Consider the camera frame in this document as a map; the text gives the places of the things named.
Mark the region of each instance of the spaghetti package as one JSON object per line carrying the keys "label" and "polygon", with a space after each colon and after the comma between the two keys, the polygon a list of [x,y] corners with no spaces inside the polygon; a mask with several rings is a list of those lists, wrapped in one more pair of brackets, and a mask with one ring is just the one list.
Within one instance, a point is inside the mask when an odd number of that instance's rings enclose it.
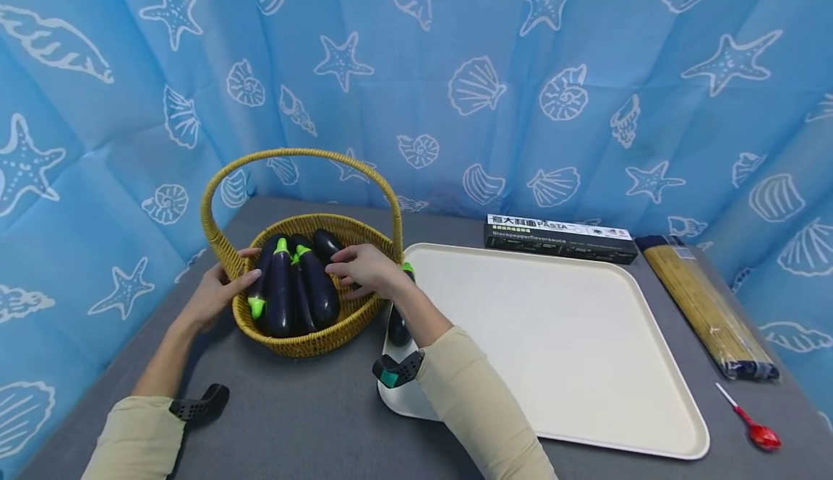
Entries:
{"label": "spaghetti package", "polygon": [[678,238],[645,236],[636,245],[725,376],[778,380],[772,359]]}

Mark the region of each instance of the blue backdrop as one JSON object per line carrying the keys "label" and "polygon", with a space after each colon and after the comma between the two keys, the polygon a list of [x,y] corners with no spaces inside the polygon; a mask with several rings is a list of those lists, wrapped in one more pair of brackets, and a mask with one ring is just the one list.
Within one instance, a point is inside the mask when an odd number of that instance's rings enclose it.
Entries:
{"label": "blue backdrop", "polygon": [[[675,233],[833,415],[832,0],[0,0],[0,468],[205,240],[223,164],[406,211]],[[8,124],[6,130],[2,124]],[[275,158],[252,194],[387,207]]]}

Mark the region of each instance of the hand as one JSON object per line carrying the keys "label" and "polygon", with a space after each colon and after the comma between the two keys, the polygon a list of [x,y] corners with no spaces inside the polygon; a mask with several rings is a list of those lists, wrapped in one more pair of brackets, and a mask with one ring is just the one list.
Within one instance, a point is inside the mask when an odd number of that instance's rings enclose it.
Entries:
{"label": "hand", "polygon": [[[243,249],[237,252],[241,257],[255,257],[259,253],[259,249]],[[255,268],[229,283],[223,266],[218,263],[203,274],[202,282],[176,318],[176,322],[197,332],[209,331],[230,300],[246,290],[260,275],[261,271]]]}
{"label": "hand", "polygon": [[351,298],[375,292],[391,299],[396,289],[412,285],[407,274],[371,244],[351,245],[335,253],[333,261],[324,270],[341,278],[342,286],[362,285],[349,294]]}

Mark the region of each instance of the eggplant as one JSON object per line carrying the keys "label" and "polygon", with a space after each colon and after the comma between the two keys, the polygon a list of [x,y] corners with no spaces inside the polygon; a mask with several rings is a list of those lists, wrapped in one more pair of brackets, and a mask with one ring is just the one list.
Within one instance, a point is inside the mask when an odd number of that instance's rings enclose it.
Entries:
{"label": "eggplant", "polygon": [[292,234],[289,237],[289,251],[291,254],[298,254],[298,247],[312,249],[312,242],[303,234]]}
{"label": "eggplant", "polygon": [[[410,263],[402,265],[402,270],[408,275],[408,278],[411,278],[411,281],[416,282],[416,279],[414,279],[414,270]],[[411,331],[405,325],[402,314],[399,314],[399,309],[396,309],[395,304],[391,304],[390,319],[388,320],[388,341],[395,347],[401,347],[410,343],[411,339]]]}
{"label": "eggplant", "polygon": [[333,255],[344,249],[344,245],[336,238],[336,235],[327,229],[319,228],[312,235],[312,248],[318,259],[324,266],[333,262]]}
{"label": "eggplant", "polygon": [[269,262],[267,301],[263,314],[267,335],[274,338],[288,338],[295,333],[295,309],[292,309],[291,264],[286,238],[280,238]]}
{"label": "eggplant", "polygon": [[297,332],[298,335],[307,335],[307,333],[317,332],[312,321],[312,314],[310,314],[310,305],[307,300],[307,290],[304,287],[304,276],[301,270],[301,260],[298,260],[298,255],[292,256],[292,263],[289,266],[289,273],[292,280],[292,298],[295,301]]}
{"label": "eggplant", "polygon": [[341,312],[336,285],[309,247],[298,244],[296,255],[301,265],[312,321],[319,329],[329,327]]}
{"label": "eggplant", "polygon": [[255,265],[255,268],[261,270],[261,275],[246,290],[249,308],[252,310],[252,319],[255,321],[261,317],[265,308],[265,296],[267,296],[267,283],[269,281],[269,263],[272,262],[272,253],[275,251],[275,247],[278,246],[278,239],[281,237],[286,238],[286,234],[278,234],[265,240],[261,254],[257,258],[257,264]]}

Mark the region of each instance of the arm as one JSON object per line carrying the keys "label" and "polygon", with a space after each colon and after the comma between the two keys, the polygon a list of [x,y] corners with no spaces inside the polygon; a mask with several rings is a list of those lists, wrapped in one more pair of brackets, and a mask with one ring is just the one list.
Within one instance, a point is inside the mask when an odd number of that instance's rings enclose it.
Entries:
{"label": "arm", "polygon": [[[256,254],[256,249],[240,251],[243,257]],[[231,298],[259,275],[260,271],[254,270],[227,283],[219,265],[205,273],[193,297],[165,333],[131,396],[119,401],[108,415],[82,480],[168,478],[185,430],[184,421],[169,408],[179,391],[194,338],[210,329]]]}
{"label": "arm", "polygon": [[477,344],[372,245],[333,256],[327,271],[355,292],[392,299],[425,359],[416,380],[440,420],[487,479],[555,479],[520,405]]}

